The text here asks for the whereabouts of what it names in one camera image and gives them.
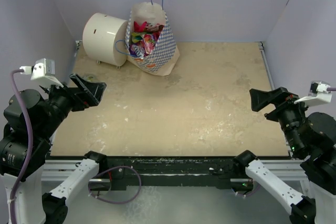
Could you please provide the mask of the purple Fox's berries candy bag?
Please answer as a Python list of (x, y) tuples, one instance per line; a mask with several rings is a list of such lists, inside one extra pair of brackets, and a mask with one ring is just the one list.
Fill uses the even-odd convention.
[(146, 56), (145, 49), (141, 45), (131, 44), (130, 45), (130, 54), (136, 58), (144, 58)]

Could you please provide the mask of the red Real snack bag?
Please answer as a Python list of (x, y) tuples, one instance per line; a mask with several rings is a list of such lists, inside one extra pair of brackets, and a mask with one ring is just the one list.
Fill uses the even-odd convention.
[(133, 23), (134, 32), (136, 33), (149, 33), (151, 31), (152, 24), (148, 22), (143, 22), (138, 24), (136, 21)]

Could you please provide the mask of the blue checkered paper bag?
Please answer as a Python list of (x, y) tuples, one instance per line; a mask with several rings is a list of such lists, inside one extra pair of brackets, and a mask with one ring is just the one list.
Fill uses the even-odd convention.
[(150, 0), (134, 4), (124, 39), (114, 42), (117, 52), (154, 76), (168, 76), (180, 57), (163, 3)]

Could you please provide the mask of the green Fox's candy bag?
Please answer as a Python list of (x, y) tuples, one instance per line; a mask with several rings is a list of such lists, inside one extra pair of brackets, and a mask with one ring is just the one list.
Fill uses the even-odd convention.
[(132, 43), (136, 44), (137, 42), (143, 40), (145, 35), (146, 35), (146, 33), (133, 32), (131, 34), (131, 41), (132, 41)]

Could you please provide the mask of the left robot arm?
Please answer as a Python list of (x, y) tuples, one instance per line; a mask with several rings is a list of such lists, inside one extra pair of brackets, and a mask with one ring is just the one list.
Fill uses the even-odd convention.
[(15, 91), (4, 110), (7, 124), (1, 139), (1, 178), (7, 193), (10, 223), (63, 223), (69, 205), (92, 177), (108, 172), (107, 157), (90, 151), (75, 171), (57, 188), (41, 191), (41, 176), (51, 137), (70, 112), (98, 106), (106, 84), (72, 74), (65, 83), (39, 91)]

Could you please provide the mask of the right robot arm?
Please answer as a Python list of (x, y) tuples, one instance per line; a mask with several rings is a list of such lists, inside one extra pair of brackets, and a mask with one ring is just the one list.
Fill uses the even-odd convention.
[(251, 151), (234, 157), (234, 173), (249, 177), (268, 191), (289, 214), (291, 223), (335, 223), (335, 119), (322, 112), (309, 116), (309, 107), (330, 103), (335, 88), (312, 82), (309, 95), (298, 97), (286, 88), (272, 91), (250, 89), (254, 112), (272, 104), (275, 109), (264, 116), (278, 122), (294, 158), (308, 178), (314, 197), (305, 196), (265, 167)]

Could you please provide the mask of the white cylindrical container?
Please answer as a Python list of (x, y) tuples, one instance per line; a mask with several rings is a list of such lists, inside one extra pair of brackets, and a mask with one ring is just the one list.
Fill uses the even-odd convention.
[(87, 56), (95, 61), (122, 66), (127, 55), (123, 44), (115, 48), (115, 42), (124, 40), (128, 22), (102, 13), (93, 14), (87, 21), (82, 43)]

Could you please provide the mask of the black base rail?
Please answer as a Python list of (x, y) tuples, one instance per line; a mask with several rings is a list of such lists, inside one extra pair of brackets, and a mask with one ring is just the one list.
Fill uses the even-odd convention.
[(108, 156), (92, 181), (109, 183), (112, 190), (128, 186), (215, 187), (251, 191), (252, 179), (227, 156)]

